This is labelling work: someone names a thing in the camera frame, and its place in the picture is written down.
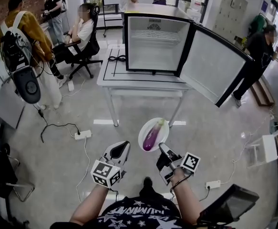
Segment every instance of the table leg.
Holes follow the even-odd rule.
[[[175,121],[176,115],[177,115],[177,113],[178,113],[178,111],[179,111],[179,108],[180,108],[180,106],[181,106],[181,104],[182,104],[182,102],[183,102],[185,96],[187,95],[187,92],[188,92],[188,90],[186,90],[186,91],[183,92],[182,97],[180,98],[179,103],[178,103],[178,105],[177,105],[177,108],[175,109],[174,114],[173,114],[171,120],[170,120],[169,123],[168,123],[169,127],[172,127],[172,126],[173,126],[173,123],[174,123],[174,121]]]
[[[111,115],[113,124],[114,124],[114,126],[118,126],[119,123],[118,123],[118,120],[116,118],[116,114],[115,114],[114,105],[113,105],[113,102],[112,102],[112,97],[111,97],[110,89],[108,87],[105,87],[104,91],[105,91],[105,98],[106,98],[106,102],[107,102],[107,105],[108,105],[108,108],[109,108],[109,111],[110,111],[110,115]]]

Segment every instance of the black monitor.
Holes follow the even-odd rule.
[[[233,184],[213,204],[200,213],[198,223],[231,223],[250,210],[259,196],[255,192]]]

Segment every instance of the black hair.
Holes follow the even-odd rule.
[[[15,10],[23,0],[9,0],[9,11]]]
[[[93,12],[94,6],[95,6],[95,4],[86,2],[86,3],[83,3],[83,4],[80,6],[80,8],[82,8],[84,12],[90,10],[90,15],[91,15],[92,12]]]
[[[277,28],[274,25],[267,25],[264,29],[264,34],[268,34],[269,32],[276,31]]]

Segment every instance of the open fridge door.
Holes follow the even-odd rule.
[[[193,24],[189,54],[177,76],[220,107],[241,82],[251,57],[212,31]]]

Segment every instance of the yellow jacket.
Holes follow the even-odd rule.
[[[7,27],[13,26],[16,15],[19,13],[19,10],[10,11],[7,18],[5,19],[5,23]],[[26,37],[29,39],[31,43],[36,41],[32,46],[32,56],[31,65],[37,66],[36,62],[43,61],[48,62],[53,58],[51,49],[52,44],[49,38],[44,34],[41,29],[38,21],[35,16],[31,12],[26,12],[18,26],[18,29],[21,30]],[[3,33],[0,29],[0,45],[1,39],[3,37]]]

